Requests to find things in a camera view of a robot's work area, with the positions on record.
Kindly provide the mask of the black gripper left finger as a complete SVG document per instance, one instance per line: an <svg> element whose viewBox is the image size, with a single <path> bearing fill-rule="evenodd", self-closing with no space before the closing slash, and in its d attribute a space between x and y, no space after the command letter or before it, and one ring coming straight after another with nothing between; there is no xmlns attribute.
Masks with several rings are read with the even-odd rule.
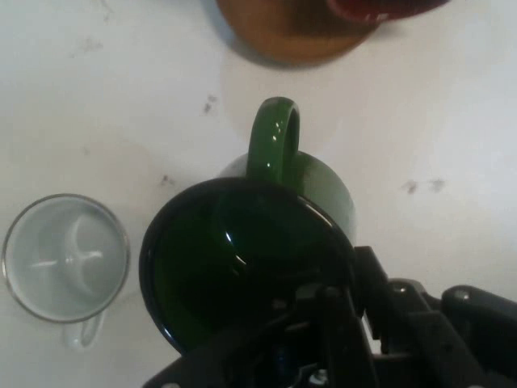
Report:
<svg viewBox="0 0 517 388"><path fill-rule="evenodd" d="M378 387L346 289L320 287L257 311L150 378L146 387Z"/></svg>

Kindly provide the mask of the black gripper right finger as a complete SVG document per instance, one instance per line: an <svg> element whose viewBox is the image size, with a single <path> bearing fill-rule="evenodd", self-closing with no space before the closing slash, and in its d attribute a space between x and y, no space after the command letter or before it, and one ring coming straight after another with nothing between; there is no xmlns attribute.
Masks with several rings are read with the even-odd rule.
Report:
<svg viewBox="0 0 517 388"><path fill-rule="evenodd" d="M390 278L371 247L355 248L359 299L372 337L416 386L514 387L516 303L470 285L432 297L416 280Z"/></svg>

